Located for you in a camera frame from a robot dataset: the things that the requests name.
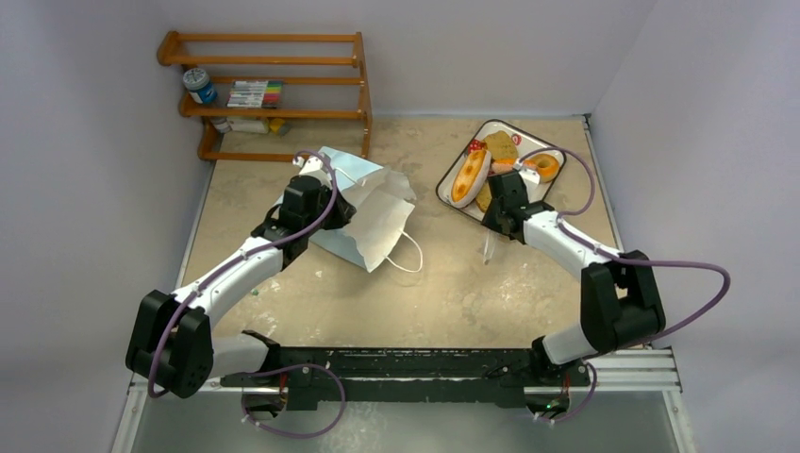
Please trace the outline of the strawberry pattern tray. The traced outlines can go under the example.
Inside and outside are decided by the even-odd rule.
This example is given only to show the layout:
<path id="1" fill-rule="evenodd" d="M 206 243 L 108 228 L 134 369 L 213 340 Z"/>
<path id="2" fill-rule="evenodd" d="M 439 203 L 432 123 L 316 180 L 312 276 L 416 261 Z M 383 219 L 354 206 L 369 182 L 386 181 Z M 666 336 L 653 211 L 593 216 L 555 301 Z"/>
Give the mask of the strawberry pattern tray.
<path id="1" fill-rule="evenodd" d="M 485 122 L 436 186 L 443 204 L 480 222 L 491 203 L 489 178 L 513 172 L 523 159 L 522 178 L 529 203 L 542 201 L 566 166 L 564 153 L 517 126 Z"/>

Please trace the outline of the wooden shelf rack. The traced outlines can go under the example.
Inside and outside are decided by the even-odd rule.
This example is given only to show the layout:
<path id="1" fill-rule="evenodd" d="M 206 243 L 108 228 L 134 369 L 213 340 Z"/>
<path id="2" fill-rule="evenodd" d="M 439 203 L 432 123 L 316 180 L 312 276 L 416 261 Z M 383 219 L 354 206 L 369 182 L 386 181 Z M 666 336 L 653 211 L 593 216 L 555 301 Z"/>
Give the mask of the wooden shelf rack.
<path id="1" fill-rule="evenodd" d="M 193 55 L 188 43 L 313 43 L 348 44 L 348 57 L 266 56 L 266 55 Z M 162 66 L 179 66 L 185 71 L 185 93 L 178 111 L 183 117 L 198 117 L 204 131 L 197 148 L 202 160 L 289 161 L 286 153 L 226 153 L 217 149 L 226 134 L 226 120 L 248 119 L 262 130 L 280 134 L 287 120 L 351 120 L 362 122 L 360 156 L 369 157 L 373 131 L 370 85 L 363 36 L 353 34 L 218 34 L 166 33 L 157 51 Z M 258 76 L 209 75 L 209 66 L 319 66 L 351 67 L 355 76 Z M 352 109 L 287 109 L 281 106 L 284 92 L 293 86 L 344 86 L 358 88 L 358 100 Z"/>

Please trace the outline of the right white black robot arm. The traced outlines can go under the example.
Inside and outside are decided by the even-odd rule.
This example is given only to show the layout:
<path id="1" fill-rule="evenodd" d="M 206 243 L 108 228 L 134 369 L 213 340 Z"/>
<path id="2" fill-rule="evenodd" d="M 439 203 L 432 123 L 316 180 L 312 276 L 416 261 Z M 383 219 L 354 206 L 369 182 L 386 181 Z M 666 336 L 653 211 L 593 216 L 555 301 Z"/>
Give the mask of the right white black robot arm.
<path id="1" fill-rule="evenodd" d="M 642 252 L 604 249 L 549 204 L 529 200 L 525 180 L 516 172 L 490 176 L 488 186 L 492 199 L 483 226 L 540 250 L 580 283 L 578 321 L 531 345 L 533 378 L 551 384 L 574 361 L 615 351 L 665 329 L 658 285 Z"/>

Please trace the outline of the white blue paper bag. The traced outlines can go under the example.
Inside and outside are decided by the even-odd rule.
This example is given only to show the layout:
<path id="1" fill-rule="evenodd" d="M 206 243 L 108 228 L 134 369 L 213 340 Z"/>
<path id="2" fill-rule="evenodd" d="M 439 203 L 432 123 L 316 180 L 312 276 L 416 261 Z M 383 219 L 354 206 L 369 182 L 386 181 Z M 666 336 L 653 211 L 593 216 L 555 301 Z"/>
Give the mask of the white blue paper bag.
<path id="1" fill-rule="evenodd" d="M 340 197 L 356 209 L 348 225 L 319 230 L 310 241 L 327 252 L 373 272 L 387 262 L 403 272 L 419 273 L 424 266 L 420 245 L 405 231 L 415 209 L 416 193 L 408 177 L 356 155 L 323 146 L 318 153 L 336 174 Z M 416 248 L 419 263 L 408 269 L 390 258 L 402 238 Z"/>

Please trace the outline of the fake toast slice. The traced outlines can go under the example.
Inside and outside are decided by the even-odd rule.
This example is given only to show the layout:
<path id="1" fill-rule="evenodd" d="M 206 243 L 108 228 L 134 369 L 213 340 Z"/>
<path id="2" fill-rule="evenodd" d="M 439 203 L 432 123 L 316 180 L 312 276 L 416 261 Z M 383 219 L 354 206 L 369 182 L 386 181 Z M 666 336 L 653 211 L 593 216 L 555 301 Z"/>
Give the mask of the fake toast slice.
<path id="1" fill-rule="evenodd" d="M 484 183 L 475 197 L 475 204 L 478 209 L 485 213 L 492 201 L 492 192 L 488 183 Z"/>
<path id="2" fill-rule="evenodd" d="M 486 144 L 486 148 L 494 160 L 516 160 L 518 158 L 517 145 L 504 130 L 499 130 L 487 135 L 483 139 L 483 142 Z"/>

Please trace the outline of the metal tongs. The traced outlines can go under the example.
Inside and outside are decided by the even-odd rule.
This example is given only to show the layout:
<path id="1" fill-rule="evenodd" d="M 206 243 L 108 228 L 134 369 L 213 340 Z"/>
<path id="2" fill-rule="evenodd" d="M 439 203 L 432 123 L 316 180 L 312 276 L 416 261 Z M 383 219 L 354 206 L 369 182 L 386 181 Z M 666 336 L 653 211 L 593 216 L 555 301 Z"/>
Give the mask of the metal tongs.
<path id="1" fill-rule="evenodd" d="M 494 231 L 488 230 L 486 232 L 483 249 L 482 249 L 482 262 L 488 264 L 494 255 L 497 244 L 497 234 Z"/>

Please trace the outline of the yellow small block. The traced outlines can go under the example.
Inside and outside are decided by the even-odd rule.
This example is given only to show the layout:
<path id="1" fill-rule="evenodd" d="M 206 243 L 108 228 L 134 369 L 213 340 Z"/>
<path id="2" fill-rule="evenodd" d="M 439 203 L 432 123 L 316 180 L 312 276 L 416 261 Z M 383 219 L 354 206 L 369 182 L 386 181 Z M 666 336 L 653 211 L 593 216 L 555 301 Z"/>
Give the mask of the yellow small block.
<path id="1" fill-rule="evenodd" d="M 281 118 L 272 118 L 267 122 L 269 131 L 277 137 L 285 136 L 292 126 Z"/>

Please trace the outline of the fake long bread roll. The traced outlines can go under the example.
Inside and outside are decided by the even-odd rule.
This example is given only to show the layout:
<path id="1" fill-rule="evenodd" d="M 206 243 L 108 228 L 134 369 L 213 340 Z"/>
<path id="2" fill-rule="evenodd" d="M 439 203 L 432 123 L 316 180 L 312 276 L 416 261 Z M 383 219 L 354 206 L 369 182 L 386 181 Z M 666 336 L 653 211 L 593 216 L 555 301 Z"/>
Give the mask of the fake long bread roll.
<path id="1" fill-rule="evenodd" d="M 487 149 L 469 152 L 461 164 L 452 183 L 449 200 L 458 209 L 465 208 L 475 200 L 485 183 L 492 162 Z"/>

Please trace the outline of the fake round bread bun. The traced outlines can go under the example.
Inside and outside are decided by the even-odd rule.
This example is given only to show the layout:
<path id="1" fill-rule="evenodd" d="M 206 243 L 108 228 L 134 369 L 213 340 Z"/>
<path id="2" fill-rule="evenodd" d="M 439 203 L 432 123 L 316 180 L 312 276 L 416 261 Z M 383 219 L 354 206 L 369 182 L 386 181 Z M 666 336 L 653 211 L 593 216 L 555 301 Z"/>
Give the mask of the fake round bread bun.
<path id="1" fill-rule="evenodd" d="M 533 169 L 539 175 L 540 183 L 553 181 L 560 170 L 559 161 L 551 154 L 540 153 L 525 160 L 525 167 Z"/>

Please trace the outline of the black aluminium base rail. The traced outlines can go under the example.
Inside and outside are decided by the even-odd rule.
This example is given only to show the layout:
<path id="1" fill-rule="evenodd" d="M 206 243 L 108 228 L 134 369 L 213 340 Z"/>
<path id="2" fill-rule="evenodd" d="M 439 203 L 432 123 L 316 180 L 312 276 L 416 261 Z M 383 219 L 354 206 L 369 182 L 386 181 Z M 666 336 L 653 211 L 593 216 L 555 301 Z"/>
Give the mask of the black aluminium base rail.
<path id="1" fill-rule="evenodd" d="M 489 403 L 563 414 L 596 392 L 680 390 L 669 350 L 629 349 L 536 371 L 522 348 L 276 346 L 257 372 L 209 378 L 198 390 L 283 396 L 291 411 L 321 402 Z"/>

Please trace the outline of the coloured marker pen box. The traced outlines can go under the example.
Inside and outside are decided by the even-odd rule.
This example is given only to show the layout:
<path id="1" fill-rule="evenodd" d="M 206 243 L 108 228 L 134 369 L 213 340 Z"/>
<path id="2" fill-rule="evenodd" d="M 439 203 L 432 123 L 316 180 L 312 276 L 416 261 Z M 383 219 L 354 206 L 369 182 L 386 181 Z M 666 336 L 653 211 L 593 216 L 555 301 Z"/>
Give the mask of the coloured marker pen box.
<path id="1" fill-rule="evenodd" d="M 236 109 L 277 109 L 282 80 L 236 80 L 231 84 L 226 106 Z"/>

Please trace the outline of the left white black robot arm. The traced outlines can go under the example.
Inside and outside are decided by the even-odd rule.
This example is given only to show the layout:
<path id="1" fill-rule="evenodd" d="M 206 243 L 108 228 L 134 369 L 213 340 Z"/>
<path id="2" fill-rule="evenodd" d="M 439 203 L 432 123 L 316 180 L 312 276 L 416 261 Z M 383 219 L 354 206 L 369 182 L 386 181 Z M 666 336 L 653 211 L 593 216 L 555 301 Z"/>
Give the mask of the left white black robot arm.
<path id="1" fill-rule="evenodd" d="M 214 341 L 212 330 L 263 281 L 284 271 L 318 230 L 346 226 L 356 210 L 334 176 L 293 177 L 282 200 L 226 260 L 170 293 L 153 290 L 141 301 L 125 366 L 146 378 L 153 398 L 187 398 L 209 379 L 245 373 L 259 386 L 278 380 L 275 342 L 257 333 Z"/>

